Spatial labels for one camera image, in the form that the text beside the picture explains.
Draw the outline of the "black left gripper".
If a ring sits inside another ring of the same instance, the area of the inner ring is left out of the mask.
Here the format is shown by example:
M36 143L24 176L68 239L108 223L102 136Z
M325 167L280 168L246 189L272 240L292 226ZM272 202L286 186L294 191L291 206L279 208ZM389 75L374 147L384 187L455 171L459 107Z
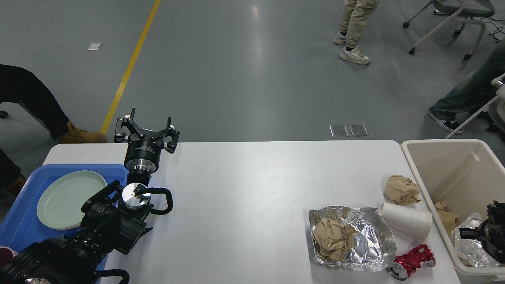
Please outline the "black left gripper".
M133 120L136 108L130 115L118 117L116 121L114 143L128 142L124 166L128 170L140 167L149 173L159 168L162 149L174 153L178 144L180 131L172 126L172 117L168 117L166 128L155 132L150 141L144 140L146 135L142 128Z

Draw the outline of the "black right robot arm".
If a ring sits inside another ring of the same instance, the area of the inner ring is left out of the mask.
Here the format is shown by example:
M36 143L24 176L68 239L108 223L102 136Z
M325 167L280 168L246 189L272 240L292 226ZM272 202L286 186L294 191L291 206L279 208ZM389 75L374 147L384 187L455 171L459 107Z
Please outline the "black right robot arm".
M478 240L495 261L505 263L505 203L487 205L487 216L477 228L460 228L461 239Z

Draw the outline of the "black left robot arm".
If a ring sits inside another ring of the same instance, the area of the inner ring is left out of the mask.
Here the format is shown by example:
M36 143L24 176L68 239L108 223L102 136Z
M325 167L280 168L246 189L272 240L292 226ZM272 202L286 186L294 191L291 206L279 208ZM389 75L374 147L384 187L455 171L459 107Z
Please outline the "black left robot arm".
M122 269L98 270L103 259L117 250L128 254L137 241L150 232L146 218L166 215L173 209L171 191L149 187L151 175L159 169L162 150L174 153L179 131L171 124L160 131L140 128L134 122L135 109L116 122L116 143L128 144L124 166L125 185L114 180L83 203L80 230L66 239L50 238L24 248L1 268L2 284L25 284L41 279L47 284L94 284L102 277L130 276Z

